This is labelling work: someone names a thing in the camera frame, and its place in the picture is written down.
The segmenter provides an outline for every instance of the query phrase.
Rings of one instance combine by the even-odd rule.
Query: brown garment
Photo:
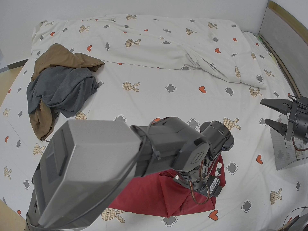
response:
[[[31,81],[34,81],[39,74],[48,67],[64,66],[70,68],[87,67],[91,71],[97,71],[100,66],[105,64],[99,59],[87,56],[82,53],[71,53],[67,48],[60,44],[53,44],[35,62],[34,73]],[[39,139],[48,137],[54,130],[54,109],[47,107],[41,100],[35,112],[29,114],[30,123],[35,135]]]

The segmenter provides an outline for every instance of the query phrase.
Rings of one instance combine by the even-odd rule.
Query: orange heart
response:
[[[203,93],[206,93],[206,90],[205,90],[205,87],[204,87],[204,86],[199,87],[199,90],[200,90],[201,92],[203,92]]]
[[[210,214],[209,214],[209,218],[211,218],[214,221],[218,220],[218,216],[216,216],[216,214],[218,213],[218,210],[213,210]]]
[[[261,155],[257,156],[256,161],[257,161],[259,164],[263,164],[263,161],[261,160]]]

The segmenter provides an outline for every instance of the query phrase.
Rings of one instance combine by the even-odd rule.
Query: bed sheet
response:
[[[201,69],[170,70],[106,62],[93,73],[103,84],[77,116],[57,114],[55,131],[68,119],[118,119],[127,125],[146,126],[157,117],[177,116],[195,129],[205,121],[231,121],[229,129],[235,143],[229,152],[222,153],[226,185],[215,210],[170,218],[114,210],[109,220],[99,216],[87,231],[277,229],[291,210],[307,205],[307,166],[275,170],[271,136],[264,119],[276,120],[279,113],[260,105],[262,98],[288,98],[291,88],[256,37],[247,32],[243,35],[259,56],[257,61],[265,74],[255,78],[266,84],[264,89],[228,83]],[[48,145],[36,138],[27,114],[26,88],[34,62],[25,64],[0,107],[0,168],[4,170],[0,197],[23,218],[32,196],[33,172]],[[125,82],[131,83],[131,88],[124,88]]]

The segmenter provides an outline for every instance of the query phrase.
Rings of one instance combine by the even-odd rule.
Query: gray garment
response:
[[[65,117],[72,117],[81,109],[98,84],[86,68],[49,67],[27,87],[28,113],[42,102],[56,107]]]

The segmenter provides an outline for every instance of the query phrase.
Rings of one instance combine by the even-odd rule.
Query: pile of clothes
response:
[[[82,53],[71,53],[53,44],[35,62],[27,87],[28,113],[35,135],[43,140],[54,129],[54,110],[75,116],[84,102],[97,91],[92,71],[104,62]]]

